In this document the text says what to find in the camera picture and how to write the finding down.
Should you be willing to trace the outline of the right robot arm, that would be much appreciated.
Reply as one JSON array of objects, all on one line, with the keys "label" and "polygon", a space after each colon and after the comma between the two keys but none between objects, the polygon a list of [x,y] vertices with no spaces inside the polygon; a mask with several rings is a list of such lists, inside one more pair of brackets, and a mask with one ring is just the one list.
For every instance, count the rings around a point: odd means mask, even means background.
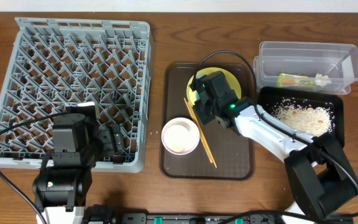
[{"label": "right robot arm", "polygon": [[303,133],[268,114],[255,100],[238,98],[223,72],[193,77],[188,89],[195,93],[193,107],[203,124],[216,119],[284,163],[295,201],[286,211],[260,214],[280,215],[285,223],[334,223],[358,216],[336,213],[358,197],[357,177],[337,139]]}]

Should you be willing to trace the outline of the pink-rimmed white bowl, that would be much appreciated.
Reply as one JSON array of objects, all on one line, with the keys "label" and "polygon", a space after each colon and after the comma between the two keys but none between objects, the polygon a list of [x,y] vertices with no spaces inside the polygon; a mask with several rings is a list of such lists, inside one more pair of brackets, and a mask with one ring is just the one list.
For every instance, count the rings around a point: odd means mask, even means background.
[{"label": "pink-rimmed white bowl", "polygon": [[163,147],[171,154],[184,156],[193,152],[200,141],[200,131],[188,118],[174,118],[161,131]]}]

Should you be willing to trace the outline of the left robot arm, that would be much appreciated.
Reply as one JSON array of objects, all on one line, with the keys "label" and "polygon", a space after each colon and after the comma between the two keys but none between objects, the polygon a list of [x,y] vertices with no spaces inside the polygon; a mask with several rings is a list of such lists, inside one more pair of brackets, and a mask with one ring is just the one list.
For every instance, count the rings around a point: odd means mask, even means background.
[{"label": "left robot arm", "polygon": [[44,156],[33,183],[39,223],[119,223],[107,205],[86,207],[92,168],[107,154],[123,149],[120,127],[100,130],[95,116],[64,114],[53,122],[54,151]]}]

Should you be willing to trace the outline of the white tissue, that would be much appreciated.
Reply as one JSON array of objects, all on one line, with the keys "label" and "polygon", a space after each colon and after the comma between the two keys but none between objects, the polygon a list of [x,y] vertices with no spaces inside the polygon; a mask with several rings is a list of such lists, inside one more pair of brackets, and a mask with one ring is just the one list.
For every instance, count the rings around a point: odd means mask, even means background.
[{"label": "white tissue", "polygon": [[319,87],[324,87],[328,84],[331,84],[332,81],[327,75],[322,75],[320,73],[317,73],[314,78],[314,84]]}]

